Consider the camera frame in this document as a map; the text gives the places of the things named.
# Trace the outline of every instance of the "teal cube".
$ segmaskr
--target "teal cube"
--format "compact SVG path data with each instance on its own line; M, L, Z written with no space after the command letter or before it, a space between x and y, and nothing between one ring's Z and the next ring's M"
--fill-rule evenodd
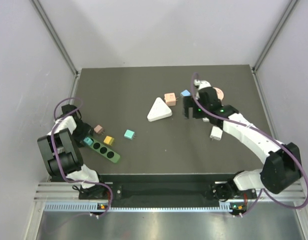
M91 146L93 144L93 140L90 139L89 137L84 138L84 143L87 145Z
M134 131L131 131L131 130L126 130L125 134L124 134L124 137L127 138L127 139L130 139L132 140L135 136L135 132Z

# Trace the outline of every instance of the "white small block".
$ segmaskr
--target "white small block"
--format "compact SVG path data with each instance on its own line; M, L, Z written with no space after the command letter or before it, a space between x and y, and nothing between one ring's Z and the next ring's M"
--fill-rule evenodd
M165 104L165 102L160 98L156 98L154 105L152 106L147 119L151 122L170 117L172 115L171 109Z
M210 134L210 138L215 139L215 140L220 140L222 139L222 135L223 135L223 131L219 127L213 126L212 132Z

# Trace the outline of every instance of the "orange round disc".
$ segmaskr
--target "orange round disc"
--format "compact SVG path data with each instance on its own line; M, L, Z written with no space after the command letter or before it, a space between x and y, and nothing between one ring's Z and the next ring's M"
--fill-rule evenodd
M224 93L223 91L221 91L218 87L214 87L214 89L216 90L217 92L217 97L220 99L220 101L222 101L224 99Z

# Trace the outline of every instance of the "white triangle block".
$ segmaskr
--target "white triangle block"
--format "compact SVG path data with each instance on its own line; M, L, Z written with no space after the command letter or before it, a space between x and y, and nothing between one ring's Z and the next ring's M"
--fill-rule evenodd
M154 105L152 106L147 119L151 122L170 117L172 115L171 109L165 104L165 102L160 98L156 98Z

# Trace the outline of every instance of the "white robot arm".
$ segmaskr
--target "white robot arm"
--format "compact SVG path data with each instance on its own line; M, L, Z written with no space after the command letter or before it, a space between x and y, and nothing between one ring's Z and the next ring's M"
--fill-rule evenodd
M272 193L278 194L301 178L302 175L293 160L272 140L251 129L251 127L255 128L255 126L247 121L238 110L231 105L222 105L217 97L216 90L212 88L209 82L194 80L194 85L198 89L195 98L206 110L219 117L242 123L245 126L219 120L204 113L190 96L183 98L185 117L189 117L188 108L193 108L194 118L201 118L204 122L209 121L224 132L234 136L264 164L263 169L238 173L231 181L237 191L267 188ZM296 156L301 164L299 148L293 143L284 146Z
M60 119L56 120L55 125L61 121ZM56 139L59 139L57 144L57 152L60 156L62 163L68 168L65 169L65 174L68 179L72 180L83 180L81 186L83 189L89 189L95 184L85 183L84 181L89 181L93 183L98 183L99 178L96 171L89 169L85 164L83 164L82 157L80 152L75 149L72 142L72 135L77 129L77 124L73 116L68 116L57 126L54 135ZM48 173L51 176L57 176L58 165L54 159L54 154L51 151L51 147L48 146L50 142L51 131L46 135L38 139L38 145L44 159L44 163Z

